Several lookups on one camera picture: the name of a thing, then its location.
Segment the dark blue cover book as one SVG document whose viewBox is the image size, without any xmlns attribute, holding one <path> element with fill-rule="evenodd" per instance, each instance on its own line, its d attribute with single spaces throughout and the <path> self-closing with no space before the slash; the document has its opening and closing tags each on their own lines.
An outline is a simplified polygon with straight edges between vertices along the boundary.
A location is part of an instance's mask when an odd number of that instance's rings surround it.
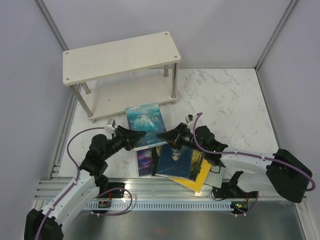
<svg viewBox="0 0 320 240">
<path fill-rule="evenodd" d="M 163 145 L 160 151 L 156 176 L 188 179 L 191 171 L 193 150 L 183 146 L 175 149 L 168 144 Z"/>
</svg>

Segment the black Moon and Sixpence book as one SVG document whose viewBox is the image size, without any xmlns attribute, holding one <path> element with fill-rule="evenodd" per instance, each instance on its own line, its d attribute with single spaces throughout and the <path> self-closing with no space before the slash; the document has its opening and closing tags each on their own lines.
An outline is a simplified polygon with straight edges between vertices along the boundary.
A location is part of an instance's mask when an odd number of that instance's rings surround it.
<svg viewBox="0 0 320 240">
<path fill-rule="evenodd" d="M 162 146 L 156 146 L 151 149 L 151 175 L 155 176 L 156 175 L 156 170 L 159 162 L 159 157 L 162 151 Z"/>
</svg>

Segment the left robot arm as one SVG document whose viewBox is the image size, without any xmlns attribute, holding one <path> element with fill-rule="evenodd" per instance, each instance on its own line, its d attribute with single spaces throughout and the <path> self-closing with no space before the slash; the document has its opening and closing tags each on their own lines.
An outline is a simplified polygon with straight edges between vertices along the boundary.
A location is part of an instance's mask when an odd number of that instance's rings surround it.
<svg viewBox="0 0 320 240">
<path fill-rule="evenodd" d="M 40 210 L 31 209 L 26 216 L 23 238 L 25 240 L 61 240 L 67 227 L 96 198 L 103 198 L 113 190 L 104 175 L 107 159 L 122 149 L 131 151 L 145 131 L 117 126 L 111 138 L 96 134 L 84 160 L 75 163 L 76 174 L 64 189 Z"/>
</svg>

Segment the pale grey-green booklet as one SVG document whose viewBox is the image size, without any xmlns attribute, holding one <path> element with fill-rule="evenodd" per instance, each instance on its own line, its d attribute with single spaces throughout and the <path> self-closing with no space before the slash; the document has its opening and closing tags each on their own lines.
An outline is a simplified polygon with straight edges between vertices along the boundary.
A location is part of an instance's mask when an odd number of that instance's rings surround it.
<svg viewBox="0 0 320 240">
<path fill-rule="evenodd" d="M 211 166 L 204 183 L 214 188 L 221 188 L 225 168 L 220 166 Z"/>
</svg>

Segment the purple Robinson Crusoe book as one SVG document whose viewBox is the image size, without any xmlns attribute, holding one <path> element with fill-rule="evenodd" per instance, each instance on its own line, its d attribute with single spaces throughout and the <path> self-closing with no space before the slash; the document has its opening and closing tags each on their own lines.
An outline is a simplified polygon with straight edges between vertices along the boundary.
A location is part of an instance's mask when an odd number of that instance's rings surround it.
<svg viewBox="0 0 320 240">
<path fill-rule="evenodd" d="M 137 151 L 137 165 L 139 177 L 152 176 L 152 150 L 150 148 Z"/>
</svg>

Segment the green Alice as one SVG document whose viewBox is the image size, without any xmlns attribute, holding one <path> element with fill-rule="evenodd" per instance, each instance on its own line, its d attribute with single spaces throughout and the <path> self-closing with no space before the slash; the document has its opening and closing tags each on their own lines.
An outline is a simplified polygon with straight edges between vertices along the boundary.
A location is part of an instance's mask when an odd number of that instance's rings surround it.
<svg viewBox="0 0 320 240">
<path fill-rule="evenodd" d="M 201 170 L 201 165 L 204 159 L 204 154 L 200 151 L 193 150 L 192 158 L 191 158 L 191 165 L 190 165 L 190 172 L 189 172 L 189 180 L 195 182 L 197 176 Z"/>
</svg>

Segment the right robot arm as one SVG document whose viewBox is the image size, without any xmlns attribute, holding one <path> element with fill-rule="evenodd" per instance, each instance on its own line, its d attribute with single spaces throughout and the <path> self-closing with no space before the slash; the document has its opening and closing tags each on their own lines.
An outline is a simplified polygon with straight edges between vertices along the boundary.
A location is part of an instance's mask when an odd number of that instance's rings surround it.
<svg viewBox="0 0 320 240">
<path fill-rule="evenodd" d="M 269 192 L 300 203 L 305 193 L 316 187 L 311 170 L 285 149 L 280 148 L 275 153 L 237 150 L 218 142 L 207 126 L 190 129 L 185 123 L 159 133 L 157 138 L 177 150 L 182 147 L 197 150 L 211 165 L 225 168 L 231 174 L 228 191 L 234 197 Z"/>
</svg>

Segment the yellow booklet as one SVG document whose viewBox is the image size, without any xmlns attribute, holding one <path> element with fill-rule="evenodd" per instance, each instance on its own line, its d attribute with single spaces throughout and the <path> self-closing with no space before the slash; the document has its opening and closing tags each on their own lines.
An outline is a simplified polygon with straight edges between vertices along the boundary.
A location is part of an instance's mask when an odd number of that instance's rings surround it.
<svg viewBox="0 0 320 240">
<path fill-rule="evenodd" d="M 191 181 L 189 179 L 175 178 L 175 177 L 170 177 L 169 179 L 190 190 L 193 190 L 194 192 L 199 193 L 205 183 L 205 180 L 207 178 L 207 175 L 210 169 L 211 169 L 211 164 L 208 163 L 206 159 L 203 159 L 200 166 L 200 171 L 195 181 Z"/>
</svg>

